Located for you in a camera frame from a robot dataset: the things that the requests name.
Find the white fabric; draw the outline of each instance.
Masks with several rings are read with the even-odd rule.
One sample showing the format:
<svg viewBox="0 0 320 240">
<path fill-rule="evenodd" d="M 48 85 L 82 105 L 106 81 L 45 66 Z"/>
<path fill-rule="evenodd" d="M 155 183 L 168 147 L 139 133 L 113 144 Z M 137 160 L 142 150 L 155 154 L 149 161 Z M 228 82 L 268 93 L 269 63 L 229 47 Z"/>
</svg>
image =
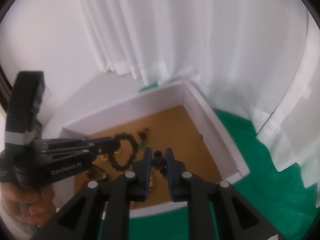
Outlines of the white fabric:
<svg viewBox="0 0 320 240">
<path fill-rule="evenodd" d="M 320 182 L 320 36 L 300 0 L 80 3 L 102 71 L 190 78 L 212 107 L 252 121 L 277 170 L 297 162 L 306 187 Z"/>
<path fill-rule="evenodd" d="M 2 199 L 0 195 L 0 216 L 9 230 L 9 232 L 13 235 L 15 240 L 29 240 L 35 233 L 36 229 L 33 226 L 29 226 L 27 224 L 21 223 L 18 220 L 14 219 L 4 210 Z"/>
</svg>

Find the green object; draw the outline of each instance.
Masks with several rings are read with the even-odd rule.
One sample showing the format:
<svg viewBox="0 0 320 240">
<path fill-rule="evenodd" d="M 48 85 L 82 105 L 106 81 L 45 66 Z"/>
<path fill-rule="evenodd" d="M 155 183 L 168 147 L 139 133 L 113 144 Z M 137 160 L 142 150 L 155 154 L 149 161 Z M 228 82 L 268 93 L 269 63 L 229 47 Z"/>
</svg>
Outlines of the green object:
<svg viewBox="0 0 320 240">
<path fill-rule="evenodd" d="M 236 189 L 250 201 L 286 238 L 299 240 L 317 215 L 316 185 L 304 188 L 300 168 L 282 172 L 274 168 L 267 148 L 256 139 L 250 121 L 215 110 L 242 153 L 250 174 Z M 188 240 L 187 208 L 151 217 L 130 219 L 130 240 Z"/>
<path fill-rule="evenodd" d="M 147 90 L 150 90 L 150 89 L 153 89 L 153 88 L 157 88 L 158 87 L 158 83 L 155 82 L 155 83 L 152 83 L 151 85 L 149 86 L 146 86 L 146 87 L 143 87 L 139 90 L 139 92 L 143 92 L 143 91 L 147 91 Z"/>
</svg>

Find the metal screw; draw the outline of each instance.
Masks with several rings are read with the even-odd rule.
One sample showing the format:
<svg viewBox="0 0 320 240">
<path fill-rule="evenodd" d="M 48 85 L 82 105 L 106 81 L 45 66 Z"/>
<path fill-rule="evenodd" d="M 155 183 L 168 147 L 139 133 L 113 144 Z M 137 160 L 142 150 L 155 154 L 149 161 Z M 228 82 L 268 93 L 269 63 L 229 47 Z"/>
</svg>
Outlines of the metal screw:
<svg viewBox="0 0 320 240">
<path fill-rule="evenodd" d="M 226 180 L 222 180 L 222 181 L 220 181 L 220 186 L 221 187 L 229 187 L 230 183 Z"/>
<path fill-rule="evenodd" d="M 130 179 L 130 178 L 134 178 L 136 176 L 136 174 L 133 171 L 128 171 L 125 174 L 125 176 Z"/>
<path fill-rule="evenodd" d="M 98 182 L 96 182 L 95 180 L 92 180 L 88 183 L 89 188 L 95 188 L 97 186 L 98 186 Z"/>
<path fill-rule="evenodd" d="M 185 179 L 190 179 L 192 177 L 192 173 L 189 171 L 185 171 L 184 173 L 182 173 L 182 177 L 184 177 Z"/>
</svg>

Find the white backdrop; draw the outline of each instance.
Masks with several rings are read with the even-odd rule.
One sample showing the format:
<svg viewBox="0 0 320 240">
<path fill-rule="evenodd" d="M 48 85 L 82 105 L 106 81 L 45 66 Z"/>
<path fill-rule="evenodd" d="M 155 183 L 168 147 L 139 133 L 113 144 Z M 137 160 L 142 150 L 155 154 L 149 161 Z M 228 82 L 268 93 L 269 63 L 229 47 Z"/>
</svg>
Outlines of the white backdrop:
<svg viewBox="0 0 320 240">
<path fill-rule="evenodd" d="M 88 44 L 79 0 L 16 0 L 0 24 L 0 62 L 11 85 L 21 70 L 44 71 L 45 124 L 101 72 Z"/>
<path fill-rule="evenodd" d="M 100 70 L 190 78 L 253 122 L 278 171 L 299 163 L 304 185 L 320 184 L 320 32 L 300 0 L 80 3 Z"/>
</svg>

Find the cardboard floor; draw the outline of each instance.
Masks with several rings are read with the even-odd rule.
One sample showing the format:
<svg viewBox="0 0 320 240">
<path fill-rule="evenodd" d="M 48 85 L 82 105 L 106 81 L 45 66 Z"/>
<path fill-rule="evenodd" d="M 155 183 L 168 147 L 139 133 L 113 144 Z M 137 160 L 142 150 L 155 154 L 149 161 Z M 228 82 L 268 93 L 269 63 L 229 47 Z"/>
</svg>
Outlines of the cardboard floor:
<svg viewBox="0 0 320 240">
<path fill-rule="evenodd" d="M 135 139 L 139 141 L 137 132 L 145 128 L 150 130 L 146 144 L 147 147 L 151 147 L 153 151 L 161 150 L 163 153 L 166 148 L 171 147 L 175 159 L 184 162 L 188 171 L 210 182 L 219 182 L 221 180 L 218 168 L 206 148 L 202 136 L 183 106 L 168 109 L 104 130 L 89 136 L 89 138 L 114 136 L 117 133 L 126 132 L 132 133 Z M 131 147 L 129 143 L 123 142 L 120 153 L 116 155 L 116 160 L 119 164 L 124 164 L 130 154 Z M 137 160 L 140 160 L 142 156 L 143 150 L 140 150 Z M 97 158 L 94 164 L 103 168 L 110 175 L 111 180 L 122 173 L 115 171 L 108 161 L 102 161 L 100 158 Z M 154 169 L 152 169 L 151 174 L 153 175 L 153 188 L 147 201 L 144 203 L 136 202 L 133 208 L 147 207 L 170 201 L 167 180 Z M 84 172 L 76 175 L 76 192 L 81 189 L 84 181 L 86 181 L 86 174 Z"/>
</svg>

